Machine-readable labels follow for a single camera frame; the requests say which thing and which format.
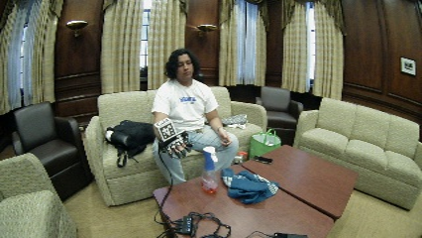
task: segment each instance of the white t-shirt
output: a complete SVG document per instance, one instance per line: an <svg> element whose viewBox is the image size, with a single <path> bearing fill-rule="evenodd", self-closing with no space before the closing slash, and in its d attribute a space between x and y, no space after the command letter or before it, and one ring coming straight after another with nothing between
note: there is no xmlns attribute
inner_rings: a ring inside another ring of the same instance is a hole
<svg viewBox="0 0 422 238"><path fill-rule="evenodd" d="M162 112L173 121L178 131L203 128L204 113L218 107L211 89L192 80L188 87L175 80L167 80L158 88L151 112Z"/></svg>

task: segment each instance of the dark curly hair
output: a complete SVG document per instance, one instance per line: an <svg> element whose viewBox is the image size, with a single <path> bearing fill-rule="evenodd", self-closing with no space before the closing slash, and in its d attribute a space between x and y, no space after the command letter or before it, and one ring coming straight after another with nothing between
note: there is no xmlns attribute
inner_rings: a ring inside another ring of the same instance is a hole
<svg viewBox="0 0 422 238"><path fill-rule="evenodd" d="M171 52L169 56L169 61L166 62L166 71L163 73L171 79L177 78L178 59L179 59L179 56L183 54L188 56L191 63L194 65L194 73L192 73L194 77L198 76L199 74L200 66L199 66L199 61L195 55L186 49L177 49Z"/></svg>

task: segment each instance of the framed picture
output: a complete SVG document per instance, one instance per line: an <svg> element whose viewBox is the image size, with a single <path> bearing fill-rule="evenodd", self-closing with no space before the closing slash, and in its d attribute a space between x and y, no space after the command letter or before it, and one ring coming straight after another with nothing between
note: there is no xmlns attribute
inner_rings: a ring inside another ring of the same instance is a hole
<svg viewBox="0 0 422 238"><path fill-rule="evenodd" d="M416 75L416 64L412 59L400 58L400 71Z"/></svg>

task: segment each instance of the beige sofa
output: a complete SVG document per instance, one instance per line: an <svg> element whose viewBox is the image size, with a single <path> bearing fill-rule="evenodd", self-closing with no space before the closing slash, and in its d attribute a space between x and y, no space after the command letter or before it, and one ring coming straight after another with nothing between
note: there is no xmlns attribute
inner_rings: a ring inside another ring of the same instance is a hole
<svg viewBox="0 0 422 238"><path fill-rule="evenodd" d="M419 125L323 98L300 114L294 147L358 172L354 188L411 209L422 187Z"/></svg>
<svg viewBox="0 0 422 238"><path fill-rule="evenodd" d="M0 161L0 237L70 238L75 225L33 154Z"/></svg>
<svg viewBox="0 0 422 238"><path fill-rule="evenodd" d="M262 106L230 101L224 87L212 87L211 92L218 102L218 115L224 118L230 115L246 114L244 129L226 128L238 139L238 151L248 151L251 134L266 128L266 112ZM99 193L106 205L127 203L153 195L154 189L169 185L165 181L151 153L151 144L134 157L138 161L127 160L123 168L115 166L117 151L105 143L103 132L122 120L153 123L150 113L155 90L131 91L103 94L97 99L98 116L91 117L85 130L85 150L89 166L94 175ZM203 156L191 151L182 158L186 179L200 175Z"/></svg>

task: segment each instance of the bag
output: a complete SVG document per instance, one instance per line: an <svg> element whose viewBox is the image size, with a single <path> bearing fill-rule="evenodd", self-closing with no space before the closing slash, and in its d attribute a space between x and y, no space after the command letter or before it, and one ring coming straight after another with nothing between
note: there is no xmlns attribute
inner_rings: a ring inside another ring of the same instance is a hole
<svg viewBox="0 0 422 238"><path fill-rule="evenodd" d="M247 122L246 114L238 114L220 119L222 126L243 125Z"/></svg>
<svg viewBox="0 0 422 238"><path fill-rule="evenodd" d="M145 150L154 139L154 128L150 123L123 120L117 126L107 127L105 140L117 149L117 167L122 168L127 159L134 160L133 157Z"/></svg>
<svg viewBox="0 0 422 238"><path fill-rule="evenodd" d="M250 137L248 159L254 156L262 156L264 153L280 147L279 137L275 131L268 129L266 132L259 132Z"/></svg>

